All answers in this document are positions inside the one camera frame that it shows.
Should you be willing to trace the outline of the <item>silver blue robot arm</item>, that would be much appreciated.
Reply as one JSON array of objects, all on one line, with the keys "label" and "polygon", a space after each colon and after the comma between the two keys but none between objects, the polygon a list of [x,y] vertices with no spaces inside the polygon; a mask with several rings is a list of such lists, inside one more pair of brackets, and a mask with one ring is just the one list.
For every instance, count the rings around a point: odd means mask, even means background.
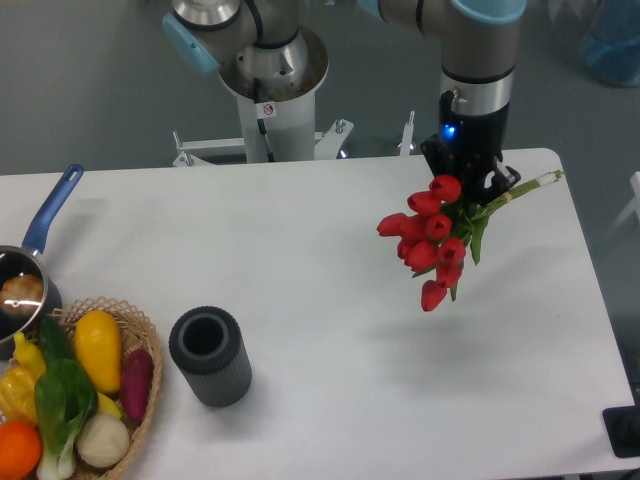
[{"label": "silver blue robot arm", "polygon": [[[362,8],[441,44],[439,129],[421,145],[431,171],[487,205],[519,181],[503,162],[521,1],[365,1]],[[295,1],[176,1],[164,32],[181,58],[217,72],[238,102],[247,160],[311,160],[315,93],[328,71]]]}]

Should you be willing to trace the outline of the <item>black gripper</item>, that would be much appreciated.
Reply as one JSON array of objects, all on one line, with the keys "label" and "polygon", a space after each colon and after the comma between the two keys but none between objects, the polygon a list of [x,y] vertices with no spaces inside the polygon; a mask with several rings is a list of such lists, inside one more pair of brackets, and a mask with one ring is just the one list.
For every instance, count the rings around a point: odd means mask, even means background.
[{"label": "black gripper", "polygon": [[459,98],[446,90],[439,100],[440,129],[420,144],[433,175],[462,176],[474,171],[474,201],[487,206],[520,181],[520,173],[502,156],[509,104],[486,115],[466,115],[454,110]]}]

